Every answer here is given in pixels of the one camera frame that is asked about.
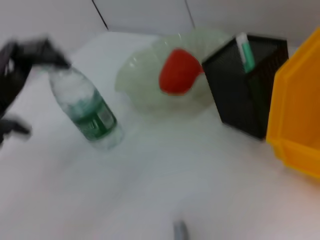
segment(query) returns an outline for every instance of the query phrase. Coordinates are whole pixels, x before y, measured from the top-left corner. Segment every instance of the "green bottle label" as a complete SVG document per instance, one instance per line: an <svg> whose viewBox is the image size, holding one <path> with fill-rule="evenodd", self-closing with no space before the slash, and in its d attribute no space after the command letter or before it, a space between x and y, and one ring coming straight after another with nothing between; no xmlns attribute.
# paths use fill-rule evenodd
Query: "green bottle label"
<svg viewBox="0 0 320 240"><path fill-rule="evenodd" d="M102 139L117 126L116 117L103 99L90 114L72 121L89 141Z"/></svg>

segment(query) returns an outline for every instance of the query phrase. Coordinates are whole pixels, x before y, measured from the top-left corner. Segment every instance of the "plastic water bottle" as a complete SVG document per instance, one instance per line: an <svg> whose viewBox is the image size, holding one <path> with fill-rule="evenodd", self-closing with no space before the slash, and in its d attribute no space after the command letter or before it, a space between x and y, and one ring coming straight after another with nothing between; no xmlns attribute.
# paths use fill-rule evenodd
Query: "plastic water bottle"
<svg viewBox="0 0 320 240"><path fill-rule="evenodd" d="M118 121L93 83L74 67L50 69L52 93L87 140L108 149L123 138Z"/></svg>

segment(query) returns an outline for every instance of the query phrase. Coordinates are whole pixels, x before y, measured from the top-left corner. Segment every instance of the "yellow plastic bin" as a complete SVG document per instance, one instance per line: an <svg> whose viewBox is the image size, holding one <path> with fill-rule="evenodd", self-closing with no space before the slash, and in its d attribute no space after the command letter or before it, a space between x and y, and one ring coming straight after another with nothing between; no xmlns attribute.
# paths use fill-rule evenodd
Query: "yellow plastic bin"
<svg viewBox="0 0 320 240"><path fill-rule="evenodd" d="M266 140L286 166L320 178L320 28L275 75Z"/></svg>

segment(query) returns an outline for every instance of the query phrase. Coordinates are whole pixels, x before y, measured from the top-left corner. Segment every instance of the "black mesh pen holder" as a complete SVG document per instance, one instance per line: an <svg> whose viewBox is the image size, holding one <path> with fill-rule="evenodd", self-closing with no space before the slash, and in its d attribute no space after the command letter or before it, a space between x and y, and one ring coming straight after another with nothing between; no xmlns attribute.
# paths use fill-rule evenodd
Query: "black mesh pen holder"
<svg viewBox="0 0 320 240"><path fill-rule="evenodd" d="M284 39L248 34L255 68L246 73L236 38L207 58L202 67L221 121L255 138L264 139L274 78L288 60Z"/></svg>

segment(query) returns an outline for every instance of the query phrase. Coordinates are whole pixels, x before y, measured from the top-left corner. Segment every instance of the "white table surface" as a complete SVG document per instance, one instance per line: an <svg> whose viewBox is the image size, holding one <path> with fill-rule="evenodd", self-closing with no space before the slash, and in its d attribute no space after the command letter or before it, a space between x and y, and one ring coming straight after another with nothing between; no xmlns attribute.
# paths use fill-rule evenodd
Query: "white table surface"
<svg viewBox="0 0 320 240"><path fill-rule="evenodd" d="M120 66L155 36L106 33L75 56L125 130L93 148L45 76L11 113L33 127L0 150L1 240L319 240L320 184L283 167L265 142L221 124L214 103L146 120L114 92Z"/></svg>

